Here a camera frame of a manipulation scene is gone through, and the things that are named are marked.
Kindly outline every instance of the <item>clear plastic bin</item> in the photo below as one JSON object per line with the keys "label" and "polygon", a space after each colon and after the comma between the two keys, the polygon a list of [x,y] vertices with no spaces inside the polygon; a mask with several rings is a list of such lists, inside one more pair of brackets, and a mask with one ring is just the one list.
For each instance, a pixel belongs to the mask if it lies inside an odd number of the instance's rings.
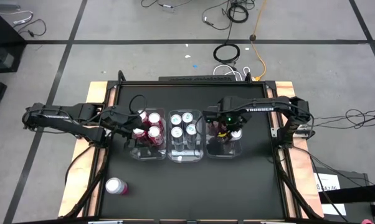
{"label": "clear plastic bin", "polygon": [[166,157],[167,127],[162,108],[147,108],[141,114],[143,124],[149,131],[134,129],[127,148],[132,158],[146,161]]}
{"label": "clear plastic bin", "polygon": [[203,120],[198,110],[174,110],[168,117],[168,157],[174,162],[197,162],[204,155]]}
{"label": "clear plastic bin", "polygon": [[222,127],[217,121],[206,123],[206,151],[213,159],[232,159],[242,153],[241,138],[243,130],[219,134]]}

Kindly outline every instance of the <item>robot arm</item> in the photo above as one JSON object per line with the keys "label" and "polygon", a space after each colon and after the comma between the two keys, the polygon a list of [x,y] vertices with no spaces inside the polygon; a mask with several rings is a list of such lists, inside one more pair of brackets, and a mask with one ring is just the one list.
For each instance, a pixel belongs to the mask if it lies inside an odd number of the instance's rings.
{"label": "robot arm", "polygon": [[34,103],[22,117],[25,128],[54,128],[85,138],[96,147],[107,146],[107,131],[129,137],[135,128],[147,129],[140,115],[124,114],[119,106],[79,103],[74,106],[47,106]]}
{"label": "robot arm", "polygon": [[287,147],[292,146],[293,134],[298,127],[311,119],[308,102],[297,97],[243,99],[227,96],[212,108],[203,111],[203,117],[207,123],[218,122],[218,136],[238,131],[251,118],[251,113],[275,111],[285,115],[288,121],[278,129],[277,142]]}

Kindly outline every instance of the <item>can lid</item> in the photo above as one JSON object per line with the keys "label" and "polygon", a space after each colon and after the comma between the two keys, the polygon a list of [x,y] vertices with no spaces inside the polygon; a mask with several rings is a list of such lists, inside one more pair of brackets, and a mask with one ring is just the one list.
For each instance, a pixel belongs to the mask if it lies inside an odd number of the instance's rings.
{"label": "can lid", "polygon": [[179,138],[181,137],[183,134],[183,131],[182,131],[182,128],[180,127],[175,127],[171,130],[171,135],[174,137],[174,138]]}
{"label": "can lid", "polygon": [[121,181],[116,177],[110,178],[106,182],[106,190],[109,193],[117,192],[120,188],[121,188]]}
{"label": "can lid", "polygon": [[148,134],[150,137],[157,137],[160,135],[160,129],[156,126],[150,127]]}
{"label": "can lid", "polygon": [[185,123],[189,123],[193,120],[193,115],[189,112],[186,112],[182,115],[182,120]]}
{"label": "can lid", "polygon": [[189,124],[187,127],[186,127],[186,132],[190,135],[193,135],[193,134],[196,134],[197,131],[196,131],[196,125],[194,124]]}
{"label": "can lid", "polygon": [[145,118],[146,118],[146,112],[145,112],[145,111],[142,112],[142,110],[138,110],[138,113],[140,113],[139,116],[140,116],[142,119],[145,119]]}
{"label": "can lid", "polygon": [[178,114],[174,114],[171,117],[171,124],[179,125],[182,122],[182,118]]}
{"label": "can lid", "polygon": [[160,114],[158,114],[158,113],[151,113],[149,115],[149,121],[151,123],[157,123],[158,121],[160,121]]}
{"label": "can lid", "polygon": [[134,132],[135,134],[142,134],[142,133],[144,132],[144,130],[139,129],[139,128],[135,128],[135,129],[133,130],[133,132]]}
{"label": "can lid", "polygon": [[232,138],[234,138],[234,139],[240,139],[240,138],[242,137],[242,135],[243,135],[243,132],[242,132],[241,129],[239,129],[238,131],[233,131],[233,132],[231,132],[230,135],[231,135]]}

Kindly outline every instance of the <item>white paper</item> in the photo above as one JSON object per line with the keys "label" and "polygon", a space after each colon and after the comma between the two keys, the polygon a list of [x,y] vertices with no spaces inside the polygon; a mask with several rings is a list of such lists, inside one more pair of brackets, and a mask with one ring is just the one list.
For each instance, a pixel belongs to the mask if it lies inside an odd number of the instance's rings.
{"label": "white paper", "polygon": [[[315,175],[315,180],[316,180],[316,188],[318,189],[318,192],[321,192],[321,187],[319,183],[319,179],[316,173]],[[338,190],[339,189],[339,182],[338,182],[338,176],[337,175],[331,175],[331,174],[319,174],[320,180],[322,181],[323,188],[328,191],[328,190]],[[345,207],[344,204],[335,204],[336,208],[339,210],[339,212],[342,215],[347,215],[345,212]],[[329,214],[329,215],[338,215],[337,211],[335,208],[333,208],[332,205],[330,204],[325,204],[322,205],[323,213],[324,214]]]}

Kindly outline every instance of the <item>wooden table frame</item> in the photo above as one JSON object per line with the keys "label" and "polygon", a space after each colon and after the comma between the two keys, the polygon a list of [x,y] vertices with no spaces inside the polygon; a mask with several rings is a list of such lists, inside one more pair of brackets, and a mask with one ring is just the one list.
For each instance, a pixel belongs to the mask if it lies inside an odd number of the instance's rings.
{"label": "wooden table frame", "polygon": [[[107,82],[91,82],[87,96],[87,103],[103,103],[106,97],[107,84]],[[276,87],[278,96],[295,96],[292,82],[276,82]],[[268,97],[274,97],[271,89],[268,89]],[[108,105],[111,106],[113,105],[113,101],[115,99],[115,89],[110,90],[109,99],[110,100],[108,102]],[[272,112],[272,121],[273,127],[277,128],[278,119],[276,112]],[[286,117],[283,116],[283,122],[285,123],[286,121]],[[295,138],[294,145],[302,149],[308,150],[308,146],[306,144],[305,139]],[[72,159],[74,160],[74,158],[76,158],[87,147],[88,142],[86,142],[86,140],[78,139],[74,147],[74,154]],[[94,152],[94,148],[90,149],[87,153],[80,157],[79,160],[75,161],[75,164],[71,167],[69,171],[69,176],[67,178],[67,184],[64,189],[63,199],[59,210],[59,216],[67,214],[72,209],[72,207],[78,202],[82,194],[87,189],[90,178],[90,171],[93,166]],[[101,158],[103,158],[104,149],[101,149],[99,153],[100,155],[98,157],[99,160],[96,172],[99,170],[102,164]],[[298,191],[303,195],[304,199],[312,207],[312,209],[318,215],[323,217],[324,215],[318,196],[318,191],[316,189],[315,176],[313,175],[312,164],[309,155],[305,152],[294,149],[290,149],[288,153],[291,159],[294,181]],[[279,155],[280,158],[283,159],[285,154],[283,151],[280,151]],[[286,170],[287,164],[285,163],[285,161],[282,162],[282,166]],[[95,208],[99,196],[99,185],[100,184],[97,185],[90,198],[90,206],[89,210],[87,211],[88,216],[95,215]],[[285,195],[287,200],[288,215],[289,217],[295,218],[297,217],[297,214],[295,212],[292,193],[289,191],[286,185]],[[307,216],[302,210],[301,214],[303,218],[307,218]]]}

